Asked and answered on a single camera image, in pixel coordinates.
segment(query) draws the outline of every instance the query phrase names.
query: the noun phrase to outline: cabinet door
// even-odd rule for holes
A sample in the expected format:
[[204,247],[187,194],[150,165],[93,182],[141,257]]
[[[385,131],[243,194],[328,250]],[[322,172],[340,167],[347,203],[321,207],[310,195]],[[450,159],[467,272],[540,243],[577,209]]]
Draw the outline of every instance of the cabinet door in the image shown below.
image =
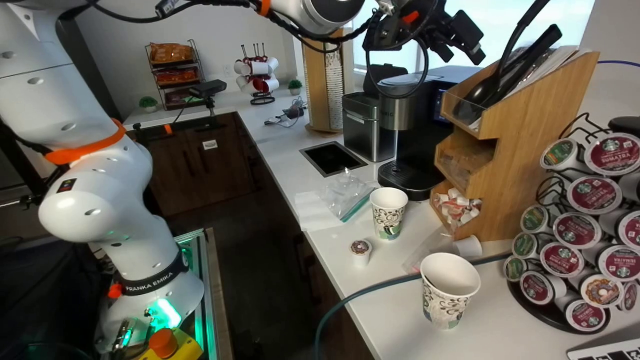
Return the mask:
[[148,144],[154,169],[149,186],[164,216],[206,205],[197,191],[201,173],[181,134]]
[[209,204],[245,195],[252,190],[233,114],[218,115],[224,127],[185,132],[191,159],[202,170],[198,189]]

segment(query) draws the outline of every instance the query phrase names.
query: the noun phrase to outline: coffee maker drip tray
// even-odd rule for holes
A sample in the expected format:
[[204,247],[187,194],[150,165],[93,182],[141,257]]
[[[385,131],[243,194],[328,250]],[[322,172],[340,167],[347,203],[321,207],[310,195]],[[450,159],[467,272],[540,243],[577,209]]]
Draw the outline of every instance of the coffee maker drip tray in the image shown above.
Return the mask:
[[411,201],[429,199],[431,188],[441,183],[444,176],[431,164],[417,170],[397,160],[382,165],[378,169],[378,182],[404,191]]

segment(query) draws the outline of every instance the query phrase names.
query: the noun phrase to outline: white wall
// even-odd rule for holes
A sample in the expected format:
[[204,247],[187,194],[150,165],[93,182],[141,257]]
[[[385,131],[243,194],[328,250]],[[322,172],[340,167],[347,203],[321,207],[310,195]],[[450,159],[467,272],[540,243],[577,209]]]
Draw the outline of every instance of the white wall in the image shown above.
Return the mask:
[[[130,17],[154,16],[156,3],[157,0],[100,2],[103,7]],[[153,24],[130,24],[91,8],[77,18],[77,23],[123,117],[137,107],[140,97],[159,97],[145,52],[149,42],[186,44],[188,39],[194,39],[205,77],[226,81],[227,91],[238,91],[236,75],[226,78],[223,66],[242,57],[241,44],[253,53],[252,43],[264,42],[267,55],[280,60],[278,79],[296,75],[292,37],[247,8],[197,5]]]
[[[582,47],[600,51],[601,60],[640,62],[640,1],[596,0]],[[606,126],[617,116],[640,115],[640,68],[598,64],[580,112]]]

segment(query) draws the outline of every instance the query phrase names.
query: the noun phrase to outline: patterned paper cup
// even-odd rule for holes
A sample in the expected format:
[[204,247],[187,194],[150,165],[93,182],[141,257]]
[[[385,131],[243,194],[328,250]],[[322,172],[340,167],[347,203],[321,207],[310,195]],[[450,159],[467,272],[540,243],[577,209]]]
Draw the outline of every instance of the patterned paper cup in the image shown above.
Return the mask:
[[463,258],[437,252],[422,260],[422,312],[436,328],[458,325],[469,300],[480,290],[480,275]]
[[395,240],[402,229],[404,207],[409,202],[409,197],[396,188],[379,188],[371,193],[369,200],[373,208],[376,236]]

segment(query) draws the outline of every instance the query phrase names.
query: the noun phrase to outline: green cable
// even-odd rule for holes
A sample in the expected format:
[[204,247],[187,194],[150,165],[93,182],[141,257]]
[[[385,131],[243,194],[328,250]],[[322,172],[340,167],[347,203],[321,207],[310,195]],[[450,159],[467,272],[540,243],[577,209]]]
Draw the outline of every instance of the green cable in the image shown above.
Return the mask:
[[[511,253],[499,254],[499,255],[495,255],[495,256],[490,256],[490,257],[488,257],[486,259],[480,259],[480,260],[469,261],[469,262],[471,263],[471,265],[474,265],[474,266],[482,265],[482,264],[486,264],[486,263],[491,263],[492,261],[506,259],[510,255],[511,255]],[[397,277],[395,279],[383,281],[383,282],[380,282],[378,284],[374,284],[374,285],[368,286],[368,287],[366,287],[366,288],[364,288],[362,290],[358,290],[358,291],[354,292],[353,294],[351,294],[351,295],[347,296],[346,298],[344,298],[342,301],[340,301],[336,305],[334,305],[329,311],[326,312],[326,314],[324,314],[324,316],[320,320],[320,323],[318,324],[318,328],[316,329],[316,339],[314,341],[314,359],[315,360],[320,360],[320,334],[322,333],[322,329],[323,329],[325,323],[342,306],[345,306],[349,301],[351,301],[351,300],[353,300],[353,299],[355,299],[357,297],[360,297],[362,295],[365,295],[367,293],[370,293],[372,291],[380,290],[380,289],[387,288],[387,287],[393,286],[393,285],[402,284],[402,283],[408,282],[408,281],[418,280],[420,278],[422,278],[421,274],[413,274],[413,275],[406,275],[406,276],[402,276],[402,277]]]

